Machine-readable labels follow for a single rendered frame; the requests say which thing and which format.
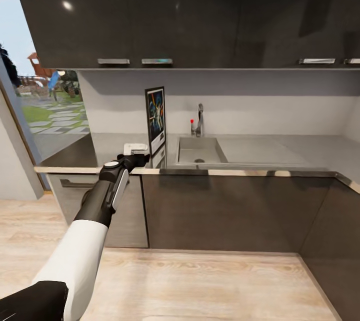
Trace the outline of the poster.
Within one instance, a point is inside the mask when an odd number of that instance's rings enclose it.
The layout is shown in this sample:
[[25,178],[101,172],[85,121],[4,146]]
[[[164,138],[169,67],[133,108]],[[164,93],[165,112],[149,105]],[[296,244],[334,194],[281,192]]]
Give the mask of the poster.
[[145,89],[149,153],[152,158],[166,142],[164,86]]

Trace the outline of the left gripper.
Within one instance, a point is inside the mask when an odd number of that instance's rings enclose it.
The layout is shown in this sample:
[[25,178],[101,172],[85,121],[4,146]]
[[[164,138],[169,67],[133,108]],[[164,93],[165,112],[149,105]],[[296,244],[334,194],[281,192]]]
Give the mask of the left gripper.
[[132,164],[132,170],[133,170],[135,167],[144,167],[146,163],[149,163],[149,161],[151,159],[151,155],[150,155],[150,153],[147,155],[144,155],[144,154],[134,154],[134,155],[119,154],[119,155],[117,155],[117,160],[122,160],[122,159],[127,159],[128,161],[130,161],[130,163]]

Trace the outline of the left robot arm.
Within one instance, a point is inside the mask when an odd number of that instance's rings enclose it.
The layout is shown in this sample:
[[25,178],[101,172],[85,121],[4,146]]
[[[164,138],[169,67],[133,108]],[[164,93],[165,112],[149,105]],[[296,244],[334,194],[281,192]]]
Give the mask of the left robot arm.
[[[103,165],[71,226],[29,287],[0,299],[0,321],[80,321],[94,292],[106,237],[129,173],[151,159],[142,143],[124,144]],[[132,151],[132,152],[131,152]]]

